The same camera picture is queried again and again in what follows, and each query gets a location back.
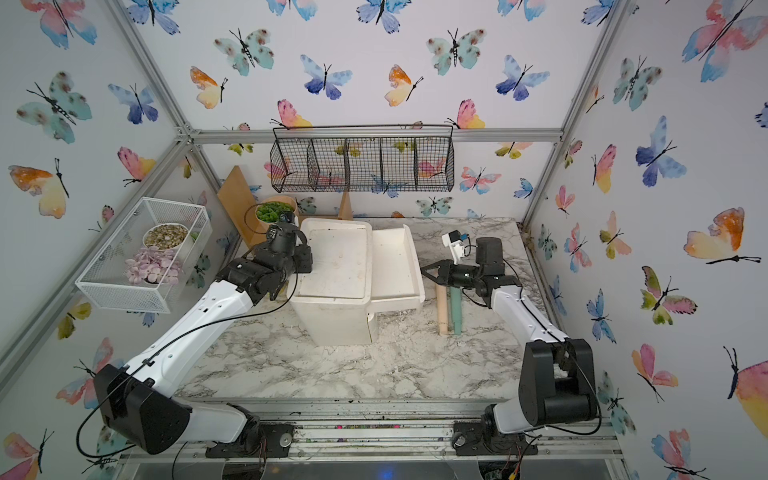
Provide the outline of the peach toy microphone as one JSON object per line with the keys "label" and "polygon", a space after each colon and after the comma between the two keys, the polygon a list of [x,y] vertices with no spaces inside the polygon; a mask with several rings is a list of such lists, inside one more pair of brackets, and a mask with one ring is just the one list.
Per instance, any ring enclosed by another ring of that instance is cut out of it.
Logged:
{"label": "peach toy microphone", "polygon": [[438,333],[441,336],[449,334],[448,317],[448,293],[447,288],[442,285],[435,286],[435,301],[437,309]]}

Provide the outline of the white top drawer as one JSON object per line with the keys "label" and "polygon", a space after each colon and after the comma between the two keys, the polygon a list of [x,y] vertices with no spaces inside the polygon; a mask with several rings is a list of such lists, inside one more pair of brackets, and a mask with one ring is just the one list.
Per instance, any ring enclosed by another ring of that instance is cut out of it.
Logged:
{"label": "white top drawer", "polygon": [[410,228],[402,225],[374,230],[372,241],[369,311],[379,314],[420,309],[426,295]]}

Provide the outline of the white plastic drawer cabinet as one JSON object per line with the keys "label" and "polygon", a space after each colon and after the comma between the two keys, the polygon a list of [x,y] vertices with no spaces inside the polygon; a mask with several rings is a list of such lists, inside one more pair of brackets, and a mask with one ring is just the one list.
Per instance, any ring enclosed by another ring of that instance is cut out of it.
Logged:
{"label": "white plastic drawer cabinet", "polygon": [[312,271],[291,285],[290,305],[319,346],[370,345],[372,227],[366,222],[308,218],[301,231]]}

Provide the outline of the green toy microphone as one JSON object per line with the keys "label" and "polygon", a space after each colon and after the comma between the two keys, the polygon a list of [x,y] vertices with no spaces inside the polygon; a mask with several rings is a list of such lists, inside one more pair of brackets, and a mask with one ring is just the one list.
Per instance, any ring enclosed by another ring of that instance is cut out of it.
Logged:
{"label": "green toy microphone", "polygon": [[459,336],[463,331],[462,292],[457,287],[449,288],[450,313],[453,334]]}

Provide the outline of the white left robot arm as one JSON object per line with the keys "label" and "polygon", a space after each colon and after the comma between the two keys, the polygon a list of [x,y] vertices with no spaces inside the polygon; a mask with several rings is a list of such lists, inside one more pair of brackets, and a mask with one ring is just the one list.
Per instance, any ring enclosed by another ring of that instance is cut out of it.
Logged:
{"label": "white left robot arm", "polygon": [[275,300],[290,279],[312,270],[306,235],[294,224],[269,227],[264,242],[218,272],[200,300],[163,336],[122,367],[94,377],[105,427],[148,454],[179,442],[211,442],[222,456],[261,453],[259,419],[242,407],[174,399],[194,364],[235,321],[252,317],[261,300]]}

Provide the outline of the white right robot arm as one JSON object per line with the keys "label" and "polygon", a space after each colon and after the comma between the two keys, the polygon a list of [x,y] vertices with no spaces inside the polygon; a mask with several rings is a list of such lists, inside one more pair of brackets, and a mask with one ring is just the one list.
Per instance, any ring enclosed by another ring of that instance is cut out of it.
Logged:
{"label": "white right robot arm", "polygon": [[502,241],[481,237],[472,242],[457,230],[442,236],[451,258],[421,268],[424,277],[493,311],[524,347],[517,396],[490,406],[486,422],[493,433],[522,434],[545,427],[572,435],[572,423],[602,419],[595,388],[593,352],[583,339],[557,328],[534,305],[504,258]]}

